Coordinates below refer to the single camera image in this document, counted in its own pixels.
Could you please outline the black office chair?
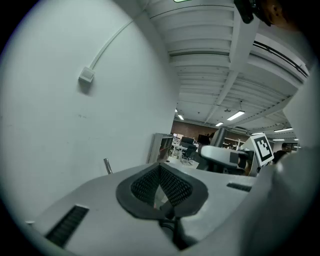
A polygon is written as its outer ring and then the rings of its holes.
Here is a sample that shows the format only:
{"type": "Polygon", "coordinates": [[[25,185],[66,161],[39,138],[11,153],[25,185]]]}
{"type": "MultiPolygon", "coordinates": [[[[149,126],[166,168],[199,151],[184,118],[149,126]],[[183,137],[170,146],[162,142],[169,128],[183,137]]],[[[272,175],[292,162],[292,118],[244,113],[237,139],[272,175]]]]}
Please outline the black office chair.
{"type": "Polygon", "coordinates": [[[190,158],[192,157],[192,155],[194,154],[194,152],[197,151],[197,147],[195,145],[190,145],[188,146],[188,148],[186,150],[182,151],[182,155],[181,158],[182,159],[187,159],[190,160],[190,158]]]}

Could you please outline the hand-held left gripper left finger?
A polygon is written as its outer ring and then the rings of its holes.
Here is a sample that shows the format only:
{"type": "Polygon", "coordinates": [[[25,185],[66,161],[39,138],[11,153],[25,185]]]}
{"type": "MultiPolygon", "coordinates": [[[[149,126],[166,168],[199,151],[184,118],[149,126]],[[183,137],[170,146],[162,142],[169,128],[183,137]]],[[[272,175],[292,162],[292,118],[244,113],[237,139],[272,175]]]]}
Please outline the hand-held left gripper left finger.
{"type": "Polygon", "coordinates": [[[174,256],[179,250],[155,220],[133,217],[118,203],[116,188],[120,182],[148,165],[94,178],[54,202],[32,227],[42,236],[54,227],[73,206],[88,208],[65,248],[48,242],[53,255],[77,256],[174,256]]]}

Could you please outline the white office desk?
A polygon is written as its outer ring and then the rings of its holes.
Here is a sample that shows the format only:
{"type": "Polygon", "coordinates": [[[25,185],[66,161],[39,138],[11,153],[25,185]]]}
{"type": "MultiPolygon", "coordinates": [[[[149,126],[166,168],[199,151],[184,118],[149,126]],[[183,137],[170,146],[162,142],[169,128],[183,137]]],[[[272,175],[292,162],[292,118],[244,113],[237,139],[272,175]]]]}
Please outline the white office desk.
{"type": "Polygon", "coordinates": [[[186,147],[183,147],[176,143],[173,143],[171,147],[172,147],[171,157],[179,160],[182,158],[183,152],[187,150],[186,147]]]}

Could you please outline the grey wooden shelf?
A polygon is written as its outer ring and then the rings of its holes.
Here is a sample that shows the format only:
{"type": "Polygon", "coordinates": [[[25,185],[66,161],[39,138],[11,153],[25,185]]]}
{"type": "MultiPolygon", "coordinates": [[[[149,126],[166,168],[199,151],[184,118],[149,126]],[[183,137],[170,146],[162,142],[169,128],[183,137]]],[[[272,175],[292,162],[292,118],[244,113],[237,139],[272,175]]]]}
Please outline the grey wooden shelf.
{"type": "Polygon", "coordinates": [[[155,133],[147,158],[147,163],[165,163],[168,161],[169,153],[172,148],[173,135],[165,133],[155,133]]]}

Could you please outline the group of ceiling strip lights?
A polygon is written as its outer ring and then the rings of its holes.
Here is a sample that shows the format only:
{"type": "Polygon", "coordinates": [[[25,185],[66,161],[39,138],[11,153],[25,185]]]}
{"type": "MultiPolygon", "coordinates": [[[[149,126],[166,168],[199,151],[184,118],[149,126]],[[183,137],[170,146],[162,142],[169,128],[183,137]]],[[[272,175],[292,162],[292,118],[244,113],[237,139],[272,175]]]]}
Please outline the group of ceiling strip lights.
{"type": "Polygon", "coordinates": [[[174,121],[206,127],[211,132],[214,129],[226,128],[230,133],[247,137],[265,134],[273,142],[296,142],[298,140],[294,129],[282,111],[270,113],[269,110],[266,110],[256,115],[249,115],[249,112],[239,110],[234,113],[229,112],[225,117],[207,121],[188,119],[176,113],[174,121]]]}

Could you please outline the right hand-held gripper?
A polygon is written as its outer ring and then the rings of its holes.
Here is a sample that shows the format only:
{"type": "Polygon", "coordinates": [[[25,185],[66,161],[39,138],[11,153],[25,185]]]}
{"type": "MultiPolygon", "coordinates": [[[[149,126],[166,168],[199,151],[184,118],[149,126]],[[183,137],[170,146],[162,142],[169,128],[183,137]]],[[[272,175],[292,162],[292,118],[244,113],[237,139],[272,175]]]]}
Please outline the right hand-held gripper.
{"type": "Polygon", "coordinates": [[[250,136],[241,150],[211,145],[203,146],[197,169],[212,173],[256,177],[260,170],[274,159],[270,143],[264,133],[250,136]]]}

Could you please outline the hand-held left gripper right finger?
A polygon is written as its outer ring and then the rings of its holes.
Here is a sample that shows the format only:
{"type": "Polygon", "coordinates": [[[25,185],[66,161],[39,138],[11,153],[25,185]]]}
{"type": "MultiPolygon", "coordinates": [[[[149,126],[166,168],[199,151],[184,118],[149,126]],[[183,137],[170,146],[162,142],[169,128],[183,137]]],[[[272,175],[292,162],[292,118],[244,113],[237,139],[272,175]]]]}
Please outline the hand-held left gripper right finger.
{"type": "Polygon", "coordinates": [[[257,180],[255,177],[209,172],[182,164],[163,165],[191,176],[207,187],[208,198],[201,209],[180,221],[183,238],[190,246],[201,242],[217,229],[236,210],[257,180]]]}

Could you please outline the white wall switch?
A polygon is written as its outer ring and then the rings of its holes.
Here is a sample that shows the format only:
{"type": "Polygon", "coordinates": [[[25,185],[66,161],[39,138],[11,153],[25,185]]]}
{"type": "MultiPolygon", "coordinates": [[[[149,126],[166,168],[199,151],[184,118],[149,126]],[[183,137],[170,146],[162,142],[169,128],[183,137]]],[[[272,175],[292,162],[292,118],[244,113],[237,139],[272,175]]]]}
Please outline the white wall switch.
{"type": "Polygon", "coordinates": [[[81,87],[91,87],[95,73],[93,69],[85,66],[78,77],[78,84],[81,87]]]}

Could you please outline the black ceiling track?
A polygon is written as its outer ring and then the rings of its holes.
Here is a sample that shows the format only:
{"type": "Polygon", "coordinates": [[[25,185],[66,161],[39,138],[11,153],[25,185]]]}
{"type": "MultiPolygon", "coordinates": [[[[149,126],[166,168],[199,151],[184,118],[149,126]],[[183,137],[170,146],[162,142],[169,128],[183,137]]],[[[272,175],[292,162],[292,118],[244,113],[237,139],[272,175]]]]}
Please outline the black ceiling track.
{"type": "Polygon", "coordinates": [[[253,42],[253,46],[254,47],[258,47],[264,51],[269,52],[272,55],[277,56],[278,58],[282,59],[283,61],[287,62],[288,64],[290,64],[292,67],[294,67],[299,73],[301,73],[304,77],[308,77],[309,74],[302,68],[302,65],[298,65],[296,62],[294,62],[292,59],[290,59],[289,57],[287,57],[286,55],[282,54],[281,52],[279,52],[278,50],[263,44],[261,42],[258,41],[254,41],[253,42]]]}

